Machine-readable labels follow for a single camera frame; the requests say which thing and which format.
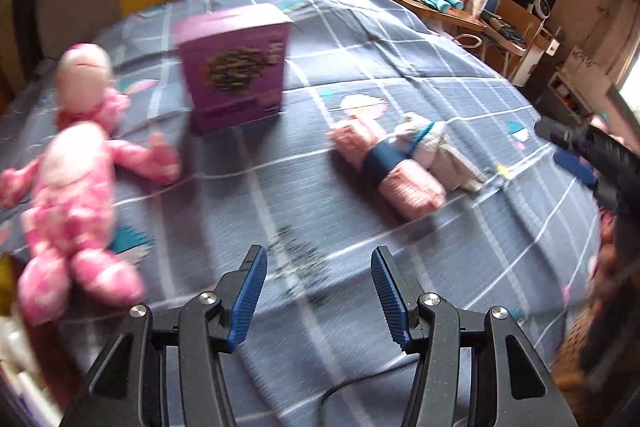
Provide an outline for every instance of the pink plush doll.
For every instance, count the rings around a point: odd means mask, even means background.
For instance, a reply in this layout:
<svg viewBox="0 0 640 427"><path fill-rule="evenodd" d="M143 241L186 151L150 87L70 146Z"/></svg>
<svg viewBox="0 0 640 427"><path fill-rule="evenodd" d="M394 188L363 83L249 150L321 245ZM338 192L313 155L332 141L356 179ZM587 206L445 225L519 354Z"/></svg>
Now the pink plush doll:
<svg viewBox="0 0 640 427"><path fill-rule="evenodd" d="M18 281L18 300L32 325L62 316L70 277L108 305L128 307L142 301L145 287L136 270L105 250L113 237L114 164L159 184L172 183L180 175L180 158L161 134L150 136L149 149L109 139L103 125L113 130L117 123L113 115L122 114L128 99L124 97L123 102L122 95L105 81L108 74L102 73L110 71L108 58L102 61L105 69L97 74L87 69L98 69L95 63L74 61L77 50L72 48L63 56L63 80L58 77L63 107L58 121L64 121L66 128L25 168L0 174L0 205L5 208L15 206L33 185L31 208L21 216L31 260ZM79 73L78 89L74 69ZM103 99L96 96L100 92ZM95 121L67 126L66 115L71 114L67 109L74 111L75 118L88 107Z"/></svg>
<svg viewBox="0 0 640 427"><path fill-rule="evenodd" d="M129 108L129 97L114 88L109 55L95 44L76 44L62 55L56 84L60 130L91 120L111 134Z"/></svg>

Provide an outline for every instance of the blue bed sheet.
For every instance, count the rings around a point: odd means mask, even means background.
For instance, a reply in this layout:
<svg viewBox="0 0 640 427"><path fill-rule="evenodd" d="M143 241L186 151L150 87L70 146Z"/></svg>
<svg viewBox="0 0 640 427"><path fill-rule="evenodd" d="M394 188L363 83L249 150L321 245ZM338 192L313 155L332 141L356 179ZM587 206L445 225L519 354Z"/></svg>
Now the blue bed sheet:
<svg viewBox="0 0 640 427"><path fill-rule="evenodd" d="M171 38L179 20L208 10L270 2L288 11L283 112L205 137L190 131L190 99ZM163 131L184 162L169 187L117 171L119 225L153 237L138 269L153 309L178 307L236 269L252 243L268 247L269 270L248 338L223 367L238 424L316 424L321 394L345 378L404 361L388 333L369 272L387 245L402 270L458 307L502 304L549 363L568 310L585 294L587 261L599 243L590 193L557 168L539 140L539 118L504 78L430 32L390 0L179 0L129 16L95 40L110 54L118 85L156 79L133 94L116 135L145 144ZM0 121L0 169L23 166L55 134L53 72L30 86ZM478 194L454 192L433 216L406 223L362 176L330 150L325 133L344 117L341 99L368 94L388 110L392 133L417 112L449 122L452 143L486 175ZM530 132L523 146L508 134ZM27 257L18 214L5 248ZM85 370L121 311L74 293L59 329ZM465 416L469 358L462 356ZM170 416L183 423L175 353ZM329 425L397 426L413 367L348 387L327 403Z"/></svg>

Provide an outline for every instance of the storage box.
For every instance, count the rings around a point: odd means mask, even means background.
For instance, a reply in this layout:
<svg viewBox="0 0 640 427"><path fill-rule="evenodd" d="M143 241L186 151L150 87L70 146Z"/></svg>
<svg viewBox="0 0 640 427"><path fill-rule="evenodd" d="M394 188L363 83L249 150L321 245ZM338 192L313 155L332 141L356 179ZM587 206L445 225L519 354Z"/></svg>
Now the storage box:
<svg viewBox="0 0 640 427"><path fill-rule="evenodd" d="M183 20L174 41L199 134L277 114L291 20L256 4Z"/></svg>

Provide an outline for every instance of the plaid bed sheet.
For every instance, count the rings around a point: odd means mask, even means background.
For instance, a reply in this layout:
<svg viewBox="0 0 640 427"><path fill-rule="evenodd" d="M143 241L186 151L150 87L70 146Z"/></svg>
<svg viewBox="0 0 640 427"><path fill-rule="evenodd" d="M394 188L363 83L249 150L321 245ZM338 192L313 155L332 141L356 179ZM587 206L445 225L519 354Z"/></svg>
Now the plaid bed sheet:
<svg viewBox="0 0 640 427"><path fill-rule="evenodd" d="M271 119L206 137L190 133L190 100L171 38L174 23L209 10L270 2L294 22L284 110ZM538 118L502 77L430 32L390 0L179 0L129 16L95 41L132 95L118 137L144 144L161 130L179 150L184 175L160 188L117 171L118 225L154 238L141 271L153 309L177 307L236 269L249 245L269 247L269 271L248 338L223 367L238 425L316 425L321 394L345 378L405 356L388 334L369 274L370 253L387 245L402 270L458 307L502 304L549 363L586 289L599 242L596 206L556 168L552 146L533 134ZM42 153L56 130L53 72L30 86L0 121L0 169ZM378 120L391 133L408 111L449 122L453 144L488 178L478 194L454 192L425 219L403 222L325 138L344 117L342 97L385 100ZM524 147L510 122L530 132ZM27 257L17 209L5 248ZM59 329L85 370L121 311L79 293ZM457 418L465 417L469 357L462 355ZM180 426L177 357L169 356L172 425ZM345 388L327 403L329 425L396 426L413 367Z"/></svg>

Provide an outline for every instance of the black handle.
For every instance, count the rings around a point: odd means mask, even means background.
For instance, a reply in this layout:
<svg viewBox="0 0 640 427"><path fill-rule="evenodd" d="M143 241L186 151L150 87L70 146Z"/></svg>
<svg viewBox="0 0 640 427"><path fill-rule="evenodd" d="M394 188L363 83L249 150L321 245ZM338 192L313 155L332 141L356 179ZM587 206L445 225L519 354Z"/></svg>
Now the black handle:
<svg viewBox="0 0 640 427"><path fill-rule="evenodd" d="M153 315L130 309L92 365L60 427L163 427L161 356L151 343Z"/></svg>
<svg viewBox="0 0 640 427"><path fill-rule="evenodd" d="M184 424L189 427L236 427L220 356L212 349L207 328L220 305L215 293L206 292L180 311L180 387Z"/></svg>
<svg viewBox="0 0 640 427"><path fill-rule="evenodd" d="M478 355L477 427L575 427L574 416L524 332L505 308L484 317Z"/></svg>
<svg viewBox="0 0 640 427"><path fill-rule="evenodd" d="M458 395L460 317L452 304L433 293L421 296L418 306L431 333L426 352L420 354L402 427L450 427Z"/></svg>

